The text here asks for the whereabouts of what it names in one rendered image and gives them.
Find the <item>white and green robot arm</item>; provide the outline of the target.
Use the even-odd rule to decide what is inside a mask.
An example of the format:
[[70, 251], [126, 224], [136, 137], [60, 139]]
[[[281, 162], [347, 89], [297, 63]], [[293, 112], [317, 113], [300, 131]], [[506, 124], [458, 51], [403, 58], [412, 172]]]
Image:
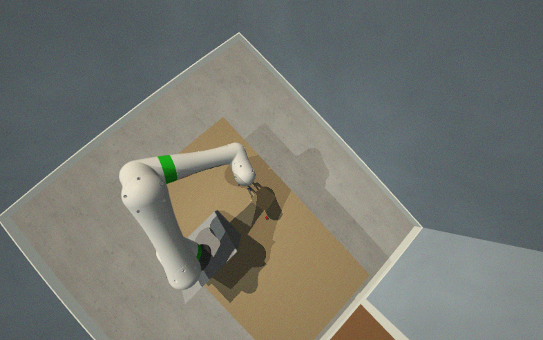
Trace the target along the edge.
[[134, 160], [120, 170], [122, 201], [153, 243], [170, 285], [177, 290], [186, 290], [198, 281], [209, 264], [211, 248], [182, 235], [166, 184], [226, 164], [239, 185], [251, 186], [256, 174], [244, 146], [237, 142], [206, 151]]

